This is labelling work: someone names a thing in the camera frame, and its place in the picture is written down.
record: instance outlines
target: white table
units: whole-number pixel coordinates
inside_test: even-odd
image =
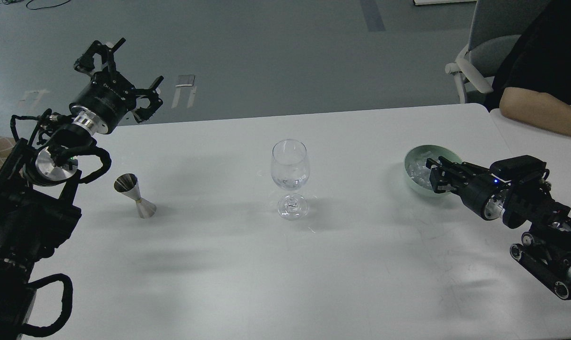
[[[301,191],[311,213],[299,221],[276,214],[285,192],[270,152],[283,138],[305,142],[311,161]],[[50,339],[571,336],[571,301],[508,253],[527,228],[404,182],[417,145],[484,166],[511,157],[482,106],[120,127],[98,142],[112,169],[80,187],[74,234],[34,269],[32,279],[64,272],[75,286],[71,319]],[[126,172],[157,204],[152,218],[113,191]],[[52,322],[59,300],[58,287],[41,291],[31,323]]]

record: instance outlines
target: jigger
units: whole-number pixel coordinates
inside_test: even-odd
[[[136,209],[141,218],[149,218],[153,216],[157,207],[155,204],[145,200],[140,196],[140,189],[138,188],[138,178],[134,174],[123,174],[117,177],[113,183],[115,191],[132,198],[136,202]]]

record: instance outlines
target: gray chair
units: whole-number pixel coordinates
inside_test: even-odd
[[[455,62],[445,66],[453,75],[460,103],[483,103],[493,92],[490,82],[519,36],[550,0],[477,0],[468,44]]]

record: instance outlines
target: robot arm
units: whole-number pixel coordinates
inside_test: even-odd
[[[56,274],[29,282],[34,263],[52,256],[71,236],[82,216],[73,205],[78,185],[94,181],[111,166],[109,153],[97,147],[93,135],[111,133],[130,111],[137,122],[147,120],[162,105],[157,86],[163,77],[149,89],[136,89],[116,70],[113,53],[124,42],[122,38],[109,47],[95,41],[76,61],[75,69],[91,76],[91,82],[69,106],[70,115],[48,109],[39,117],[11,119],[17,143],[0,169],[0,340],[19,339],[21,334],[49,336],[65,325],[71,314],[71,280]],[[103,67],[93,73],[95,54]],[[149,107],[136,108],[140,98],[149,99]],[[16,120],[37,120],[30,140],[19,138]],[[38,148],[33,146],[36,135]],[[102,167],[80,178],[79,155],[96,155]],[[58,198],[34,189],[60,184],[64,186]],[[63,283],[60,316],[47,327],[28,325],[35,291],[57,281]]]
[[[524,155],[486,169],[438,157],[426,167],[434,192],[460,196],[484,220],[501,218],[511,229],[531,222],[510,254],[557,297],[571,299],[571,209],[550,196],[545,162]]]

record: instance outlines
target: bowl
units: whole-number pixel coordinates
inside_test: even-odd
[[[452,162],[462,162],[453,151],[438,145],[420,145],[405,155],[403,162],[405,178],[413,191],[427,197],[442,197],[449,194],[449,192],[437,194],[432,191],[430,186],[430,169],[426,168],[426,160],[431,158],[437,161],[439,156],[443,156]]]

